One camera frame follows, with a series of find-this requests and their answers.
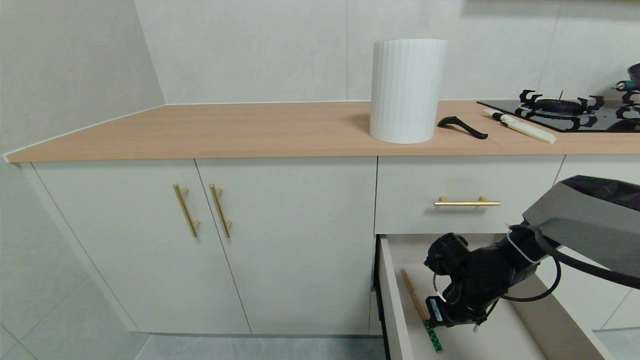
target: white cabinet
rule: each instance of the white cabinet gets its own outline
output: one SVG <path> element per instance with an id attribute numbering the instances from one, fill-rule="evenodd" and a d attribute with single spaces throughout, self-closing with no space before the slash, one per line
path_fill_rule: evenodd
<path id="1" fill-rule="evenodd" d="M 254 334 L 367 334 L 376 158 L 197 160 Z"/>
<path id="2" fill-rule="evenodd" d="M 249 333 L 193 160 L 36 163 L 35 168 L 140 331 Z M 189 188 L 182 196 L 193 222 L 200 221 L 197 238 L 174 183 Z"/>
<path id="3" fill-rule="evenodd" d="M 575 175 L 604 177 L 640 184 L 640 156 L 638 155 L 567 155 L 557 180 L 562 181 Z M 561 251 L 579 260 L 595 263 L 584 256 L 563 248 Z M 607 323 L 630 289 L 580 272 L 569 266 L 562 267 L 562 279 L 555 290 L 556 297 L 567 304 L 570 311 L 581 316 L 591 329 L 601 329 Z M 538 274 L 545 284 L 553 283 L 556 267 L 548 258 L 538 268 Z M 638 307 L 621 311 L 617 318 L 626 318 L 627 326 L 640 326 Z"/>
<path id="4" fill-rule="evenodd" d="M 563 156 L 380 157 L 376 233 L 504 233 L 553 185 Z M 500 206 L 435 206 L 477 202 Z"/>

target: white cable tie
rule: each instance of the white cable tie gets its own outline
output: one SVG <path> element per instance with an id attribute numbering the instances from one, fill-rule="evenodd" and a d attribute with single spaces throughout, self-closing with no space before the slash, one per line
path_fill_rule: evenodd
<path id="1" fill-rule="evenodd" d="M 520 250 L 520 248 L 518 247 L 518 245 L 516 245 L 513 240 L 511 239 L 509 233 L 511 232 L 511 230 L 509 229 L 509 231 L 507 231 L 507 240 L 509 240 L 509 242 L 513 245 L 513 247 L 520 253 L 520 255 L 522 255 L 523 258 L 529 260 L 530 263 L 532 264 L 540 264 L 540 260 L 538 261 L 533 261 L 531 259 L 529 259 L 529 257 L 527 256 L 527 254 L 525 254 L 522 250 Z"/>

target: cabinet door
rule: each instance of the cabinet door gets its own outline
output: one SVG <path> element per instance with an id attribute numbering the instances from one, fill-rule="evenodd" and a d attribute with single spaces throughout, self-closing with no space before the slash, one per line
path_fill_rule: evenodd
<path id="1" fill-rule="evenodd" d="M 75 236 L 140 331 L 249 333 L 193 160 L 36 163 Z M 188 187 L 184 202 L 173 184 Z"/>
<path id="2" fill-rule="evenodd" d="M 252 333 L 367 334 L 376 158 L 196 162 Z"/>
<path id="3" fill-rule="evenodd" d="M 640 156 L 638 155 L 567 155 L 557 180 L 575 175 L 587 175 L 628 181 L 640 184 Z M 596 263 L 567 248 L 561 249 L 570 256 Z M 591 329 L 601 329 L 627 296 L 628 287 L 614 284 L 580 272 L 569 266 L 562 267 L 562 279 L 554 294 L 576 312 Z M 551 285 L 556 277 L 556 267 L 548 258 L 538 268 L 540 278 Z"/>

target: black cable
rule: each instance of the black cable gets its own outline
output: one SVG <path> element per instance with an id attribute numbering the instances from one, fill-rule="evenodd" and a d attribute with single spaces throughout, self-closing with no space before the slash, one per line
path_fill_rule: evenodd
<path id="1" fill-rule="evenodd" d="M 529 301 L 544 299 L 545 297 L 549 296 L 558 287 L 558 284 L 560 283 L 560 277 L 562 276 L 562 271 L 560 271 L 560 262 L 556 258 L 554 258 L 554 261 L 556 262 L 556 280 L 554 281 L 553 285 L 551 285 L 551 287 L 547 289 L 545 292 L 543 292 L 540 295 L 536 295 L 534 297 L 520 298 L 520 297 L 510 297 L 507 295 L 503 295 L 501 297 L 504 300 L 517 301 L 517 302 L 529 302 Z"/>
<path id="2" fill-rule="evenodd" d="M 634 277 L 627 274 L 622 274 L 619 272 L 607 270 L 604 268 L 600 268 L 598 266 L 587 264 L 583 261 L 577 260 L 559 252 L 556 248 L 551 246 L 547 239 L 545 239 L 544 234 L 540 229 L 535 226 L 531 226 L 528 224 L 519 224 L 512 225 L 509 229 L 518 229 L 524 228 L 534 233 L 534 237 L 536 239 L 536 243 L 545 251 L 547 254 L 551 255 L 554 259 L 569 265 L 570 267 L 580 270 L 581 272 L 587 273 L 589 275 L 593 275 L 595 277 L 599 277 L 601 279 L 605 279 L 611 282 L 615 282 L 616 284 L 620 284 L 623 286 L 628 286 L 634 289 L 640 289 L 640 278 Z"/>
<path id="3" fill-rule="evenodd" d="M 486 312 L 486 315 L 484 316 L 484 318 L 488 318 L 489 314 L 491 314 L 491 312 L 493 311 L 493 309 L 495 308 L 495 305 L 498 303 L 498 300 L 496 300 L 493 305 L 491 305 L 491 307 L 489 308 L 489 311 Z"/>
<path id="4" fill-rule="evenodd" d="M 489 315 L 491 314 L 493 309 L 495 309 L 495 305 L 498 304 L 498 300 L 500 300 L 500 298 L 498 298 L 496 301 L 494 301 L 493 305 L 491 305 L 491 307 L 489 308 L 489 311 L 487 311 L 486 314 L 482 318 L 480 318 L 480 319 L 478 319 L 478 321 L 476 321 L 476 326 L 482 325 L 482 323 L 487 320 L 487 318 L 489 317 Z"/>

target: open drawer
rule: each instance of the open drawer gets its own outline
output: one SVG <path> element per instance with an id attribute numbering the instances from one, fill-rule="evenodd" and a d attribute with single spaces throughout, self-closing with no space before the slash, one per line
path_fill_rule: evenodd
<path id="1" fill-rule="evenodd" d="M 471 249 L 488 245 L 492 236 L 467 236 Z M 591 330 L 574 320 L 550 296 L 536 302 L 500 300 L 489 319 L 473 332 L 473 325 L 435 329 L 444 348 L 436 353 L 413 305 L 400 269 L 412 280 L 419 299 L 436 295 L 433 272 L 422 264 L 431 235 L 385 235 L 376 245 L 375 285 L 387 357 L 391 360 L 613 360 Z M 438 277 L 444 290 L 448 277 Z M 547 288 L 533 275 L 509 290 L 514 297 L 537 295 Z"/>

